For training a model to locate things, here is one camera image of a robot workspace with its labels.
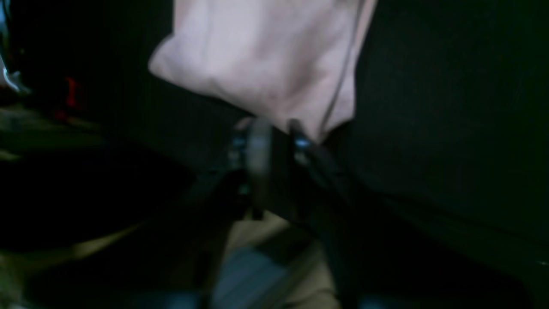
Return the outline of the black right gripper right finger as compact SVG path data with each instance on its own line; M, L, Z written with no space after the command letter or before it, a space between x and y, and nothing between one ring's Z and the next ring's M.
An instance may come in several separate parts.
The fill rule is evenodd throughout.
M307 137L275 135L270 210L322 244L345 309L531 309L518 280L439 244Z

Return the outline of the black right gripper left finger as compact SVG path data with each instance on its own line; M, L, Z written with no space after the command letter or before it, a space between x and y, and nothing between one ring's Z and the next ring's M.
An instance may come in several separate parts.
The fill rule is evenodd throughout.
M34 309L200 309L228 233L268 186L272 126L239 122L226 153L166 210L85 258L26 285Z

